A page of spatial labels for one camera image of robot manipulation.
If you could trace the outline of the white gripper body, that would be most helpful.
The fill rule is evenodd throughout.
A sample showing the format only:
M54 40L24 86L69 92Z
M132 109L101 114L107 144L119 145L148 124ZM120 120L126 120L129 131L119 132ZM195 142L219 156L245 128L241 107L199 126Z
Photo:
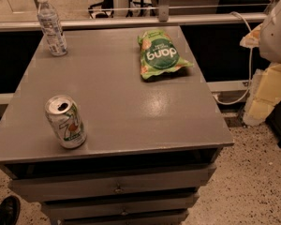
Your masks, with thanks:
M262 23L259 53L270 62L281 63L281 0Z

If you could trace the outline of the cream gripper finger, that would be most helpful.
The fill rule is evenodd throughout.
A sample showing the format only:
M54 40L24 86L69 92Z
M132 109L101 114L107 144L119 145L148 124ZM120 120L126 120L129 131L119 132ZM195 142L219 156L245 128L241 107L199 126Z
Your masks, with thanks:
M253 76L244 106L244 123L249 126L261 124L280 101L281 64L271 63L265 70L258 69Z
M246 36L244 36L240 45L245 48L253 49L259 46L259 34L260 34L261 26L256 26L251 32L249 32Z

